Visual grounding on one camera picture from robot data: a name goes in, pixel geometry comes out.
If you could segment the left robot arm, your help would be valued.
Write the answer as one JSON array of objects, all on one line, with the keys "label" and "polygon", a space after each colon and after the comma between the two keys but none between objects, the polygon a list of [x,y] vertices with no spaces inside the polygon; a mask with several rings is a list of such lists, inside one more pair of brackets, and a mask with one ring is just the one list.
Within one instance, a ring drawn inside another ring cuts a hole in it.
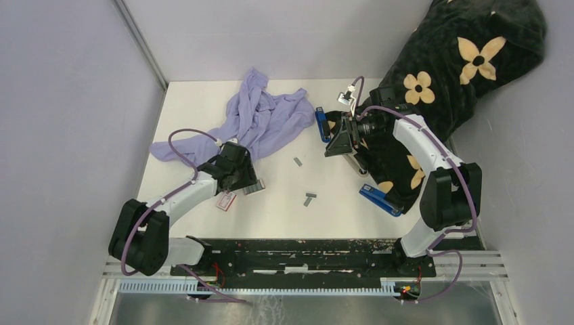
[{"label": "left robot arm", "polygon": [[187,265],[195,274],[209,273],[210,246],[193,237],[172,238],[170,229],[200,203],[222,192],[233,192],[257,182],[250,152],[233,142],[198,167],[178,188],[141,202],[130,199],[120,210],[108,245],[108,254],[120,261],[122,272],[152,276],[163,266]]}]

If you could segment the blue stapler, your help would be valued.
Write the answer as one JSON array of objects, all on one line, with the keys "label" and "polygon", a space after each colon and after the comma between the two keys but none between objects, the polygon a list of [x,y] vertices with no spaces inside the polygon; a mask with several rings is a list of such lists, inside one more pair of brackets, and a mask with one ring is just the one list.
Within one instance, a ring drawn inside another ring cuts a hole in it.
[{"label": "blue stapler", "polygon": [[403,208],[397,207],[396,205],[391,204],[389,201],[386,200],[386,194],[380,191],[378,188],[369,186],[368,184],[364,184],[359,193],[364,197],[367,198],[370,202],[381,208],[382,210],[386,211],[389,215],[394,217],[399,217],[402,214]]},{"label": "blue stapler", "polygon": [[329,126],[329,120],[327,119],[326,113],[322,107],[317,107],[315,109],[315,119],[321,140],[328,144],[331,140],[331,130]]}]

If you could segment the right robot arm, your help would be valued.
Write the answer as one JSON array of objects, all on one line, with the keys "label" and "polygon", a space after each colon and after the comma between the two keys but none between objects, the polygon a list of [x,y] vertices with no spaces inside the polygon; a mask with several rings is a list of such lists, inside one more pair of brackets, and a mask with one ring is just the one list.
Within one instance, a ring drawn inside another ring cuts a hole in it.
[{"label": "right robot arm", "polygon": [[426,124],[413,104],[398,103],[389,97],[390,88],[371,93],[374,105],[356,112],[355,86],[350,84],[338,101],[350,108],[341,112],[331,127],[321,110],[315,115],[323,142],[324,155],[343,156],[360,176],[374,175],[374,165],[360,156],[366,137],[392,135],[410,153],[408,160],[421,172],[416,185],[421,187],[420,218],[398,239],[391,268],[408,276],[418,268],[418,259],[433,255],[433,249],[450,233],[467,233],[477,226],[480,210],[482,171],[476,163],[466,164],[445,145]]}]

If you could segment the box of staples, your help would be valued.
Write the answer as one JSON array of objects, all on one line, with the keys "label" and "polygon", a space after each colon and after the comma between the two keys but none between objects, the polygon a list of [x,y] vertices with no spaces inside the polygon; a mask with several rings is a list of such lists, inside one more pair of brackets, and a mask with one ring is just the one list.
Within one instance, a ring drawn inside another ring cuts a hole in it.
[{"label": "box of staples", "polygon": [[265,184],[262,179],[258,179],[255,184],[243,188],[244,195],[254,194],[265,189]]}]

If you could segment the beige and black stapler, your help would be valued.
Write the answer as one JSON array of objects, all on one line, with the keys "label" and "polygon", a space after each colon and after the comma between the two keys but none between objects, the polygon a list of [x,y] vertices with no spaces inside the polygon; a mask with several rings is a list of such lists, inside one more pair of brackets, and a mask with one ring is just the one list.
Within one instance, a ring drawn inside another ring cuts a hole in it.
[{"label": "beige and black stapler", "polygon": [[367,177],[369,175],[368,170],[363,168],[353,155],[346,154],[344,155],[344,159],[360,177]]}]

